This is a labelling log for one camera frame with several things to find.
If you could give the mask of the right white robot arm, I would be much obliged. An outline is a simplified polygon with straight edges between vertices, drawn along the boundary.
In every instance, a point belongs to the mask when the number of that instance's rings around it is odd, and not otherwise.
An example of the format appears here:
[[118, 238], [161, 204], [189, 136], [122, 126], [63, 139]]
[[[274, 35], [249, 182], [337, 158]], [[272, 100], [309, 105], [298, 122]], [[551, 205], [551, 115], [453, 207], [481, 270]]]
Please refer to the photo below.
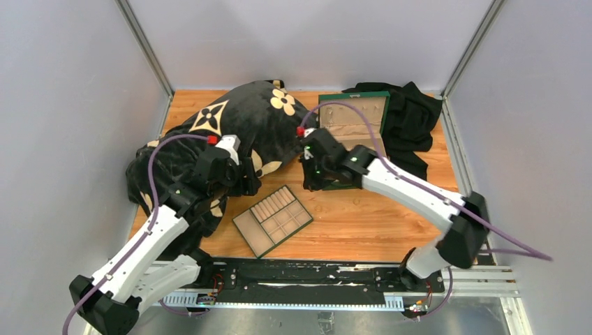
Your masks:
[[333, 181], [377, 193], [420, 214], [442, 235], [412, 248], [399, 265], [399, 282], [416, 291], [445, 267], [473, 266], [489, 233], [482, 223], [484, 198], [447, 191], [396, 167], [378, 152], [357, 144], [345, 148], [325, 128], [297, 128], [303, 147], [303, 187], [318, 191]]

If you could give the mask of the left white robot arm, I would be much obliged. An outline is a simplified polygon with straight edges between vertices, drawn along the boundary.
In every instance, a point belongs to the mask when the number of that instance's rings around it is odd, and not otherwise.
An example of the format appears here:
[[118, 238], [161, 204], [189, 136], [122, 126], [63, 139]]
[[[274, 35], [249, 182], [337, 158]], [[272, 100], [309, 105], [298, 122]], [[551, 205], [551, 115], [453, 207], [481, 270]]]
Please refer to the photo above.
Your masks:
[[153, 142], [127, 169], [147, 220], [105, 265], [69, 285], [73, 309], [100, 334], [127, 334], [153, 303], [183, 285], [208, 287], [212, 260], [199, 247], [221, 222], [228, 198], [255, 195], [259, 154], [234, 137]]

